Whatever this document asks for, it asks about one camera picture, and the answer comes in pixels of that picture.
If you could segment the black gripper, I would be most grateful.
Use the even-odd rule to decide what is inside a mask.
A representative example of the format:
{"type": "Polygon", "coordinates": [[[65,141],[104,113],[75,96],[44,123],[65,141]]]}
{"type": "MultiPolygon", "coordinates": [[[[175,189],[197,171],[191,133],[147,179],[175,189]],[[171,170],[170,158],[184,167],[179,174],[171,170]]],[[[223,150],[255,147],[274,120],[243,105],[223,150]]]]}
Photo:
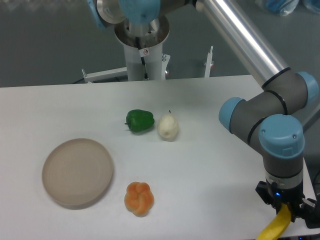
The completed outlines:
{"type": "Polygon", "coordinates": [[[303,182],[289,189],[282,189],[278,184],[260,181],[255,191],[267,205],[271,205],[278,214],[285,204],[291,212],[291,222],[304,220],[307,228],[317,228],[317,201],[304,198],[303,182]]]}

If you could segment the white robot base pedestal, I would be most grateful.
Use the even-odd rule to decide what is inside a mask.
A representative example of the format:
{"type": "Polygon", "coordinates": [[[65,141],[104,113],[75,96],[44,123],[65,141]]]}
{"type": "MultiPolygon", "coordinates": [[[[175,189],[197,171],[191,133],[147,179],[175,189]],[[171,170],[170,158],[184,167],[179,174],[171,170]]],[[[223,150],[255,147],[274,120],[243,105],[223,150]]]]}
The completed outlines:
{"type": "Polygon", "coordinates": [[[138,49],[123,44],[128,81],[165,80],[163,44],[138,49]]]}

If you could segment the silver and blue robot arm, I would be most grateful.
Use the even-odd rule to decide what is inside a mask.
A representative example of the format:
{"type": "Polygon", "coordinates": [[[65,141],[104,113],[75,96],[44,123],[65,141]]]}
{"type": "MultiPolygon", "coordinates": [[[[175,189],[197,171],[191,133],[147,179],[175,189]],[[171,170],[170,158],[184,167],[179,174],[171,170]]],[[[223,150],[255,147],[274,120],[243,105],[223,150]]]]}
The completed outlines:
{"type": "Polygon", "coordinates": [[[304,131],[293,117],[318,97],[318,83],[307,72],[293,72],[235,1],[89,0],[97,26],[114,26],[123,45],[126,67],[110,74],[126,73],[129,81],[165,79],[166,14],[188,4],[210,19],[262,88],[250,100],[228,99],[218,115],[230,133],[262,155],[265,181],[256,192],[276,210],[286,204],[291,221],[301,218],[308,228],[318,228],[320,203],[303,194],[304,131]]]}

